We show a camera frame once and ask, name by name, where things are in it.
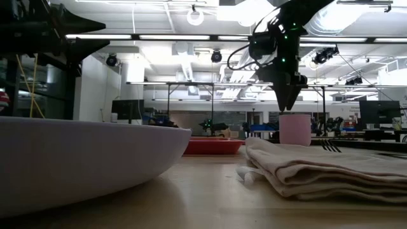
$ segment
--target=pink cup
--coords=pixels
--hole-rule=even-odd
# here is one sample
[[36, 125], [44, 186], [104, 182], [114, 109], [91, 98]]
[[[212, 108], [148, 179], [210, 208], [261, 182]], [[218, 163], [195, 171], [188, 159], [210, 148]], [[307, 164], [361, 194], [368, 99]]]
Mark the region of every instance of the pink cup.
[[280, 143], [311, 145], [311, 116], [309, 114], [280, 115]]

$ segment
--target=workbench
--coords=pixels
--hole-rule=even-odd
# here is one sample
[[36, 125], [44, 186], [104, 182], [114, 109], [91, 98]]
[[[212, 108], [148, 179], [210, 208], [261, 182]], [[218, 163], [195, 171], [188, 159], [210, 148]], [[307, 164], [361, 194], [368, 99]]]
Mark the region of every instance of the workbench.
[[241, 165], [246, 161], [240, 155], [183, 157], [145, 184], [4, 219], [0, 228], [406, 228], [407, 206], [349, 198], [286, 200], [266, 181], [244, 186], [235, 172]]

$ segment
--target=black monitor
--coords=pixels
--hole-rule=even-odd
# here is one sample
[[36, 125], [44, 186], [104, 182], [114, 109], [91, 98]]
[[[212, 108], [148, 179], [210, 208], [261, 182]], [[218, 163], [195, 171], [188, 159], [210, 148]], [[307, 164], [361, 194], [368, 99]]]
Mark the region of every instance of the black monitor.
[[399, 101], [359, 101], [361, 120], [366, 124], [391, 124], [401, 117]]
[[142, 119], [140, 113], [142, 115], [143, 112], [144, 100], [119, 100], [113, 101], [112, 104], [112, 113], [117, 113], [118, 120], [140, 120]]

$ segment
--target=cloth fold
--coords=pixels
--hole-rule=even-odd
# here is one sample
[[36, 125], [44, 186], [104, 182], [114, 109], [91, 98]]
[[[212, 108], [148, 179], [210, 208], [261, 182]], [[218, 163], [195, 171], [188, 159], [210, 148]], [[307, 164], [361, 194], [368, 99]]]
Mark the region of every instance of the cloth fold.
[[283, 197], [348, 195], [407, 203], [407, 161], [246, 140], [248, 159]]

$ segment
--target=fork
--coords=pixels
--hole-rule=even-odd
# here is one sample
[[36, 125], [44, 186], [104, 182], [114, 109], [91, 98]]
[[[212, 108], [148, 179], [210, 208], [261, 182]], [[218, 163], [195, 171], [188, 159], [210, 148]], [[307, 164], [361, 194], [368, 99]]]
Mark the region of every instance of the fork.
[[338, 149], [338, 147], [336, 147], [331, 140], [321, 139], [319, 140], [319, 142], [321, 146], [324, 148], [324, 150], [335, 153], [342, 153], [342, 151], [340, 151], [340, 149]]

